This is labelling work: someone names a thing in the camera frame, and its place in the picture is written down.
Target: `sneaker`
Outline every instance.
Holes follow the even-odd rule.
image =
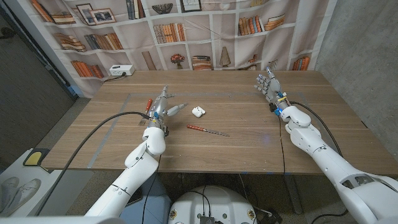
[[[7,207],[11,199],[14,198],[16,194],[16,188],[19,184],[18,177],[11,177],[5,180],[0,187],[0,212]]]
[[[0,217],[8,217],[19,207],[29,201],[29,199],[36,194],[41,183],[42,182],[39,179],[33,179],[24,184],[22,187],[18,188],[18,192],[16,193],[11,204],[0,213]]]

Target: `yellow object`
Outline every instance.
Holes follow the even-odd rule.
[[[39,163],[40,158],[42,157],[42,152],[35,152],[29,156],[29,158],[25,161],[26,166],[34,166]]]

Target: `concrete wall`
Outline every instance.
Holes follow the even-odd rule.
[[[398,161],[398,2],[337,2],[315,70]]]

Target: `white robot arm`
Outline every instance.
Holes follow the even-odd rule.
[[[148,128],[142,135],[143,143],[133,150],[124,161],[126,169],[108,187],[104,194],[88,210],[85,216],[119,217],[133,193],[156,171],[159,163],[153,158],[161,155],[166,149],[164,138],[169,134],[164,125],[165,116],[173,116],[188,104],[174,106],[168,111],[167,86],[154,102],[150,110]]]
[[[398,182],[355,169],[343,159],[322,140],[309,115],[290,105],[275,75],[268,68],[267,72],[269,78],[260,75],[257,82],[261,86],[254,87],[266,95],[271,111],[287,122],[285,129],[290,140],[317,163],[355,220],[358,223],[391,219],[398,222]]]

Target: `electrical outlet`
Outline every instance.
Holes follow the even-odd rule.
[[[132,65],[112,65],[109,71],[113,76],[121,76],[123,72],[126,72],[126,75],[132,75],[135,69]]]

